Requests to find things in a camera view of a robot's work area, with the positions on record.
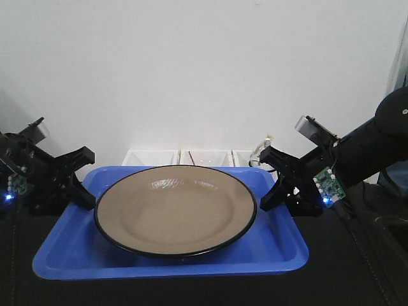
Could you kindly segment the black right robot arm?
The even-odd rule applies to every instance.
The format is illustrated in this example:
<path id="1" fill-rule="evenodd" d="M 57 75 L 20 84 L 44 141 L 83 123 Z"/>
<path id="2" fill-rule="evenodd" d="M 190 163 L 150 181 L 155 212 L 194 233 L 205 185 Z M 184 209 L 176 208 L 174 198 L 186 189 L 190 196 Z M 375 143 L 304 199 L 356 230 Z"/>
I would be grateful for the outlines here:
<path id="1" fill-rule="evenodd" d="M 346 189 L 407 159 L 407 88 L 387 95 L 374 117 L 339 138 L 314 118 L 303 116 L 295 129 L 316 145 L 301 158 L 272 146 L 259 157 L 278 173 L 260 207 L 285 203 L 292 215 L 319 216 L 344 198 Z"/>

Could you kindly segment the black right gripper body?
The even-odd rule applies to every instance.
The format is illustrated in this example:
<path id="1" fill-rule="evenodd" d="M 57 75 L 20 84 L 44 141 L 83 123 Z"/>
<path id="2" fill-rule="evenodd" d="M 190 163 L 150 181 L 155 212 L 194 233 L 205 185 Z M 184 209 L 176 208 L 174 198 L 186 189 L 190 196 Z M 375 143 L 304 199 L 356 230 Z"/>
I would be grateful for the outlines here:
<path id="1" fill-rule="evenodd" d="M 319 217 L 323 213 L 323 200 L 313 178 L 334 162 L 332 147 L 332 141 L 319 140 L 317 147 L 301 158 L 283 154 L 282 181 L 289 188 L 284 202 L 293 217 Z"/>

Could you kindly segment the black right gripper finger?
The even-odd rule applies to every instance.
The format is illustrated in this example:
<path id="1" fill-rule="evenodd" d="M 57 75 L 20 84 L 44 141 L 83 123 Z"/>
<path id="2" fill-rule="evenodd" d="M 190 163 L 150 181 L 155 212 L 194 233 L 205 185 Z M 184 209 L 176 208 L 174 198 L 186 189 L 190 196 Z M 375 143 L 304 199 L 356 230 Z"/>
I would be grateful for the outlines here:
<path id="1" fill-rule="evenodd" d="M 284 203 L 288 195 L 293 193 L 293 185 L 288 182 L 286 178 L 279 178 L 273 185 L 271 190 L 262 197 L 260 201 L 260 208 L 264 211 L 269 211 Z"/>
<path id="2" fill-rule="evenodd" d="M 261 151 L 259 161 L 269 164 L 283 174 L 294 174 L 303 170 L 303 164 L 299 158 L 277 150 L 272 146 L 268 146 Z"/>

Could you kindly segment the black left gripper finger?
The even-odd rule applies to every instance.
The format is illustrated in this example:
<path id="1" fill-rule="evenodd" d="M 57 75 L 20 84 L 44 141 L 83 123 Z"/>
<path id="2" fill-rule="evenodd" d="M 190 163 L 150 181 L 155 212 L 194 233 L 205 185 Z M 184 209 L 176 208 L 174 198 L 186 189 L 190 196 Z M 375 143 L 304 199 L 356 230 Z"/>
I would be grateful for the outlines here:
<path id="1" fill-rule="evenodd" d="M 65 194 L 69 202 L 72 202 L 79 207 L 86 210 L 92 210 L 95 208 L 95 196 L 86 190 L 75 174 L 68 177 L 68 181 L 65 185 Z"/>
<path id="2" fill-rule="evenodd" d="M 76 172 L 83 166 L 95 163 L 95 153 L 88 147 L 82 147 L 55 158 L 58 169 L 63 172 Z"/>

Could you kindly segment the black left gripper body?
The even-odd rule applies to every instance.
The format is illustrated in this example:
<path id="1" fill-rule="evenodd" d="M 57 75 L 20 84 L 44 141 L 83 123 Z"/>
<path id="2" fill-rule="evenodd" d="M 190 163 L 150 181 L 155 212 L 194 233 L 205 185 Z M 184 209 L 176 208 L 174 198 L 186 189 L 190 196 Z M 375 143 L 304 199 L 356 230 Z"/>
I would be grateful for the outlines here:
<path id="1" fill-rule="evenodd" d="M 58 169 L 55 161 L 22 134 L 1 134 L 1 216 L 18 204 L 32 215 L 59 215 L 68 204 L 65 185 L 73 172 Z M 17 174 L 27 178 L 28 191 L 11 203 L 4 201 L 6 180 Z"/>

